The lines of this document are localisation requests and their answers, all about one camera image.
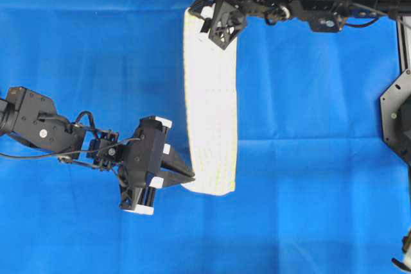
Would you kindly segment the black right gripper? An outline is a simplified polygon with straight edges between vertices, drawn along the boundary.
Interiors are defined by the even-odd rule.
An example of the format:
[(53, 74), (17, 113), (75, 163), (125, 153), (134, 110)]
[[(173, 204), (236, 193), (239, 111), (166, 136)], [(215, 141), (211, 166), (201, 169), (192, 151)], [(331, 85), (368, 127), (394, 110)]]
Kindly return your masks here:
[(196, 0), (189, 13), (204, 23), (200, 30), (222, 50), (226, 49), (246, 27), (247, 18), (240, 0)]

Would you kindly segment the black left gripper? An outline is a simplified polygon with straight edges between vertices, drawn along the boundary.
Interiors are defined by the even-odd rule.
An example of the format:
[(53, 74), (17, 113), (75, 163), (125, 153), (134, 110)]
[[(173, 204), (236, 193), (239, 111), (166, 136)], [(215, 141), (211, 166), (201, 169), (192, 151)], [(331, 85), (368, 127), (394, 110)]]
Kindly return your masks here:
[[(119, 169), (119, 176), (126, 187), (162, 189), (195, 180), (187, 176), (194, 175), (192, 168), (170, 144), (165, 144), (171, 127), (172, 121), (159, 116), (140, 120), (133, 140), (125, 146), (123, 164)], [(159, 172), (160, 167), (171, 171)]]

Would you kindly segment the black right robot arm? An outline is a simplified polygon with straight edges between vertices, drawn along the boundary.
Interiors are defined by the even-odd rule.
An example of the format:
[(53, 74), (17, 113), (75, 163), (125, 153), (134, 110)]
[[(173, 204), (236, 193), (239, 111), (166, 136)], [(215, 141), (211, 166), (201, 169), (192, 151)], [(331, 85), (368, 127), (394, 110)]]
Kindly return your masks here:
[(314, 32), (337, 33), (350, 18), (369, 26), (381, 17), (399, 22), (409, 15), (410, 0), (196, 0), (184, 13), (182, 49), (192, 167), (165, 146), (164, 168), (152, 186), (182, 185), (215, 196), (235, 190), (237, 43), (247, 17), (269, 26), (299, 19)]

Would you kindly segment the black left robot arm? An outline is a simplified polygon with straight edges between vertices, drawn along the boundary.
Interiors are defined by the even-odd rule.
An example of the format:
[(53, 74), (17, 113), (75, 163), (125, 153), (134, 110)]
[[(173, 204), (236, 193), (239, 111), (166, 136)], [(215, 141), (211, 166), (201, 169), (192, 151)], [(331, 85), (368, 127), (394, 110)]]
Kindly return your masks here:
[(167, 142), (172, 122), (159, 116), (140, 119), (131, 138), (96, 127), (93, 114), (82, 111), (74, 121), (58, 114), (54, 101), (24, 87), (12, 87), (1, 100), (1, 135), (24, 146), (56, 156), (66, 164), (80, 164), (82, 153), (89, 168), (117, 169), (127, 189), (167, 187), (190, 183), (193, 170)]

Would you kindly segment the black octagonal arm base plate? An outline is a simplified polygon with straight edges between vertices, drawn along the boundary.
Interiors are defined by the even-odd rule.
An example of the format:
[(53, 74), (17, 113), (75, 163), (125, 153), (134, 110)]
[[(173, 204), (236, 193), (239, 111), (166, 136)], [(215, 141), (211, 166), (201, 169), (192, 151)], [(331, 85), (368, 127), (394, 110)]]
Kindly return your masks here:
[(410, 69), (380, 97), (383, 141), (410, 166)]

